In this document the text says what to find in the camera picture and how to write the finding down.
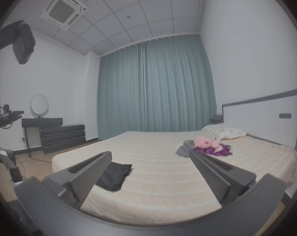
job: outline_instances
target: beige bed sheet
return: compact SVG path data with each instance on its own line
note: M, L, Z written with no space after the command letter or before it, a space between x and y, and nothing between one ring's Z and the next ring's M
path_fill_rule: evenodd
M81 209L115 221L162 224L185 221L221 208L214 194L189 158L175 153L178 144L195 132L126 132L111 139L56 155L53 171L59 171L100 152L111 151L112 161L132 164L132 172L120 191L94 186ZM222 140L233 155L220 160L255 172L258 181L271 173L291 185L297 177L294 149L249 136Z

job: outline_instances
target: teal curtain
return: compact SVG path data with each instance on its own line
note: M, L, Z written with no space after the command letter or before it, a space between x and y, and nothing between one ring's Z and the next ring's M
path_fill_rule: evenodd
M101 58L97 93L99 139L145 131L143 48L133 45Z
M199 35L144 43L146 131L200 130L216 114L212 72Z

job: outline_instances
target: ceiling air conditioner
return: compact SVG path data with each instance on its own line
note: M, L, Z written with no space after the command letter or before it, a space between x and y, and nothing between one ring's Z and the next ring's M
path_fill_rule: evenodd
M79 0L50 0L40 17L67 30L87 10Z

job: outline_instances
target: baseboard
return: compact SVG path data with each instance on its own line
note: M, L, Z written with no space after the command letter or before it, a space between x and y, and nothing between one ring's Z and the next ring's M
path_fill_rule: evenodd
M35 151L40 151L40 150L43 150L42 147L30 148L30 152L35 152ZM24 154L24 153L28 153L27 149L13 151L14 155L20 155L20 154Z
M86 143L89 144L89 143L92 143L92 142L95 142L95 141L98 141L98 137L93 138L93 139L89 139L89 140L86 141ZM43 148L42 147L30 148L31 152L40 151L40 150L43 150ZM28 153L27 149L13 151L14 155L19 155L19 154L24 154L24 153Z
M86 141L86 143L89 144L89 143L92 143L92 142L95 142L95 141L98 141L98 137L93 138L93 139L89 139L89 140Z
M284 196L282 197L282 203L284 204L285 207L289 206L291 203L291 197L288 196L288 194L285 192Z

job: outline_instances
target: folded black clothing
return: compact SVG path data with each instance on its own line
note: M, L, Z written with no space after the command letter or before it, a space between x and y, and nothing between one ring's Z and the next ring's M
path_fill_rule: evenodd
M125 178L130 174L132 164L111 162L97 180L96 185L107 191L119 191Z

